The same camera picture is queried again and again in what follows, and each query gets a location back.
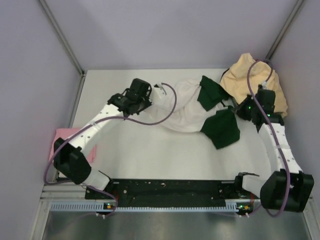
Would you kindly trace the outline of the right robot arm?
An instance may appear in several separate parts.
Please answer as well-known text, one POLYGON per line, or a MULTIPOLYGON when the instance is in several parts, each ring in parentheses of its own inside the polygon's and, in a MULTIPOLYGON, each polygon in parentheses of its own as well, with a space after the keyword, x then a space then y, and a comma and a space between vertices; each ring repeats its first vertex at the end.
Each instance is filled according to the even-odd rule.
POLYGON ((270 175, 241 172, 233 192, 239 198, 250 193, 266 210, 303 212, 314 186, 314 178, 303 172, 293 156, 285 134, 284 120, 275 112, 276 94, 259 87, 235 108, 243 120, 251 121, 262 139, 270 164, 270 175))

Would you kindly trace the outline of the white and green t shirt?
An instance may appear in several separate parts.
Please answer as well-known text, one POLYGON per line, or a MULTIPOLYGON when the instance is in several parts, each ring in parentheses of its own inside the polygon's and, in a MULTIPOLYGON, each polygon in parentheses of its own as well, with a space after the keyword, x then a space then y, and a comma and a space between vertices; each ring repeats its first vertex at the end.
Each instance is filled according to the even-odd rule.
POLYGON ((216 149, 228 147, 240 139, 231 96, 215 81, 203 75, 182 79, 146 113, 170 130, 203 133, 216 149))

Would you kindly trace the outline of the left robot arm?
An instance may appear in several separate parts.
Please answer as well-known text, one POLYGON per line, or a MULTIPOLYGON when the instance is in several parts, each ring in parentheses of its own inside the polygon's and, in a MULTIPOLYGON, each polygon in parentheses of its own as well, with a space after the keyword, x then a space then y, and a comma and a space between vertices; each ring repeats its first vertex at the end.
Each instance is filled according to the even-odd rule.
POLYGON ((92 167, 87 156, 92 148, 121 120, 139 114, 158 101, 165 93, 157 85, 135 78, 129 88, 110 97, 99 113, 78 132, 54 144, 53 166, 76 185, 96 188, 102 198, 114 191, 110 178, 92 167))

